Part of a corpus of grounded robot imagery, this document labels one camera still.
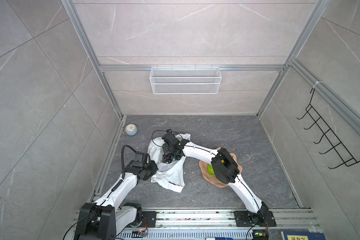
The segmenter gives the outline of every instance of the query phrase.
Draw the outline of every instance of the black wire rack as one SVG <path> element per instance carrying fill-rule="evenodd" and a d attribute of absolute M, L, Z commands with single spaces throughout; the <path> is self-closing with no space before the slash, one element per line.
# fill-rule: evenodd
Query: black wire rack
<path fill-rule="evenodd" d="M 321 142 L 321 140 L 324 138 L 324 137 L 326 137 L 326 139 L 328 140 L 328 142 L 331 144 L 331 148 L 330 149 L 328 149 L 326 152 L 323 152 L 323 153 L 321 153 L 321 152 L 319 152 L 320 154 L 326 154 L 327 152 L 329 152 L 329 151 L 331 151 L 332 149 L 333 150 L 335 150 L 336 151 L 336 153 L 337 153 L 337 155 L 340 157 L 340 159 L 341 159 L 341 161 L 342 161 L 342 163 L 341 164 L 339 164 L 339 165 L 337 165 L 336 167 L 328 167 L 329 169 L 335 169 L 335 168 L 337 168 L 337 167 L 340 167 L 341 165 L 345 165 L 345 166 L 347 166 L 347 167 L 349 167 L 349 166 L 352 166 L 352 165 L 354 165 L 354 164 L 356 164 L 356 163 L 359 163 L 360 162 L 360 160 L 358 161 L 358 160 L 356 160 L 355 158 L 354 158 L 354 156 L 349 152 L 349 150 L 347 149 L 347 147 L 342 143 L 342 141 L 339 139 L 339 137 L 336 135 L 336 133 L 332 130 L 332 128 L 330 128 L 329 127 L 329 125 L 327 124 L 327 122 L 321 117 L 321 115 L 316 111 L 316 109 L 312 106 L 312 104 L 311 104 L 311 102 L 312 102 L 312 98 L 313 98 L 313 94 L 315 93 L 315 89 L 314 88 L 312 88 L 311 89 L 311 91 L 309 92 L 309 93 L 312 93 L 312 95 L 311 95 L 311 100 L 309 101 L 309 104 L 308 104 L 308 106 L 305 108 L 305 114 L 301 117 L 301 118 L 297 118 L 297 119 L 302 119 L 303 117 L 305 117 L 307 114 L 312 118 L 312 120 L 314 121 L 313 122 L 313 124 L 310 126 L 310 127 L 308 127 L 308 128 L 304 128 L 305 130 L 308 130 L 308 129 L 310 129 L 311 127 L 313 127 L 314 125 L 316 125 L 319 129 L 320 129 L 320 131 L 322 132 L 322 136 L 321 136 L 321 138 L 320 138 L 320 140 L 318 141 L 318 142 L 314 142 L 315 144 L 319 144 L 320 142 Z M 312 115 L 309 113 L 309 111 L 314 111 L 319 117 L 315 120 L 313 117 L 312 117 Z M 323 130 L 323 127 L 320 127 L 319 126 L 319 124 L 317 123 L 317 121 L 319 121 L 319 120 L 322 120 L 322 122 L 324 122 L 324 126 L 327 126 L 328 127 L 328 130 L 326 130 L 325 132 L 324 132 L 324 130 Z M 327 136 L 327 134 L 330 134 L 330 133 L 332 133 L 335 137 L 336 137 L 336 139 L 339 141 L 339 143 L 337 143 L 337 144 L 333 144 L 330 140 L 329 140 L 329 136 Z M 336 149 L 336 147 L 338 147 L 338 146 L 343 146 L 344 147 L 344 149 L 349 153 L 349 155 L 351 156 L 351 158 L 349 159 L 349 160 L 344 160 L 343 159 L 343 157 L 340 155 L 340 153 L 339 153 L 339 151 Z"/>

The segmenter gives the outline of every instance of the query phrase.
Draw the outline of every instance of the blue book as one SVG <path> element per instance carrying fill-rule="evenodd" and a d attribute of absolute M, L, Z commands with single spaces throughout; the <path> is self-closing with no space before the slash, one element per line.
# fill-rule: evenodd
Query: blue book
<path fill-rule="evenodd" d="M 324 233 L 281 232 L 283 240 L 325 240 Z"/>

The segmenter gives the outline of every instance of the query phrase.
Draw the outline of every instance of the white wire basket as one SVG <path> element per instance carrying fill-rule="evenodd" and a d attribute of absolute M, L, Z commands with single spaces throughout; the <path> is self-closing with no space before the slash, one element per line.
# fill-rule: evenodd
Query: white wire basket
<path fill-rule="evenodd" d="M 217 93 L 218 67 L 153 67 L 149 75 L 154 94 Z"/>

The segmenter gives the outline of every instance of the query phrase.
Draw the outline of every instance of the plastic bag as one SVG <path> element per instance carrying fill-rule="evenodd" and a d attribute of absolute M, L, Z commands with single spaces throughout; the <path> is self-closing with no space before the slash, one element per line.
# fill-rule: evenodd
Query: plastic bag
<path fill-rule="evenodd" d="M 184 139 L 190 140 L 191 135 L 186 134 L 178 134 L 177 139 L 181 140 L 181 137 Z M 161 137 L 157 137 L 154 139 L 154 143 L 151 142 L 148 145 L 148 154 L 151 157 L 151 161 L 155 161 L 158 171 L 151 177 L 151 182 L 157 182 L 160 186 L 165 189 L 169 189 L 175 192 L 181 192 L 183 190 L 184 179 L 183 179 L 183 164 L 185 161 L 185 156 L 183 156 L 179 161 L 173 161 L 171 163 L 163 163 L 161 162 L 164 151 L 162 146 L 164 141 Z"/>

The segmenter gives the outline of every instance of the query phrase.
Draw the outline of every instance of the green fruit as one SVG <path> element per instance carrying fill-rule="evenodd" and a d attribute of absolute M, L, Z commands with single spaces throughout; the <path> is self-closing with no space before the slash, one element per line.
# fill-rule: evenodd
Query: green fruit
<path fill-rule="evenodd" d="M 206 168 L 208 170 L 208 173 L 211 175 L 215 175 L 215 172 L 213 171 L 213 168 L 211 165 L 208 164 L 208 167 Z"/>

